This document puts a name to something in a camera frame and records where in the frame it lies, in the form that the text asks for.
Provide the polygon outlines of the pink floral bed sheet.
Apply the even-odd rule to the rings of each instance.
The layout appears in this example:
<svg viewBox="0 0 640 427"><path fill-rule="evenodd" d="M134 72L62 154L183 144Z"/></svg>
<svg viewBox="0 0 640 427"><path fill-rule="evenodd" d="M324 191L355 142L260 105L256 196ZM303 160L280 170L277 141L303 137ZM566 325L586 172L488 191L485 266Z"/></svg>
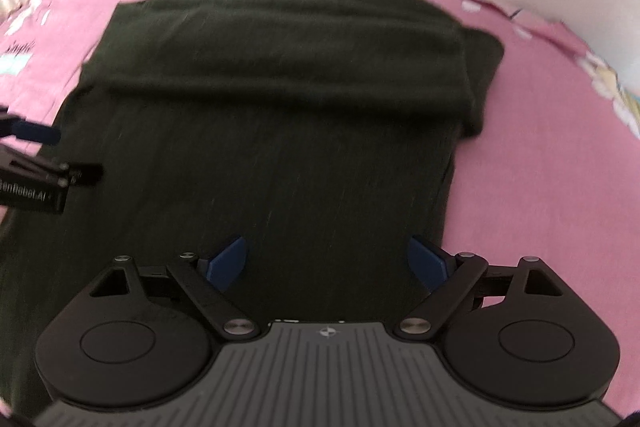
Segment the pink floral bed sheet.
<svg viewBox="0 0 640 427"><path fill-rule="evenodd" d="M1 102L49 122L115 5L28 0L1 21ZM639 131L616 82L555 20L497 0L427 0L497 36L506 55L485 127L458 148L445 244L496 263L539 255L620 342L606 399L639 407Z"/></svg>

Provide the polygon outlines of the black knit garment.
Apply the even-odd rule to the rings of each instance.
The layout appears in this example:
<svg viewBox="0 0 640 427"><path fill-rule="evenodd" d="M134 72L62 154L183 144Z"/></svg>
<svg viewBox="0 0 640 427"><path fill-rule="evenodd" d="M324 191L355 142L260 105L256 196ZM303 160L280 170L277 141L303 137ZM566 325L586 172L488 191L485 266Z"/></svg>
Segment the black knit garment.
<svg viewBox="0 0 640 427"><path fill-rule="evenodd" d="M228 296L252 319L401 319L425 295L408 239L442 239L502 56L422 0L119 5L40 150L103 180L1 225L3 399L47 405L36 339L118 255L162 265L239 235Z"/></svg>

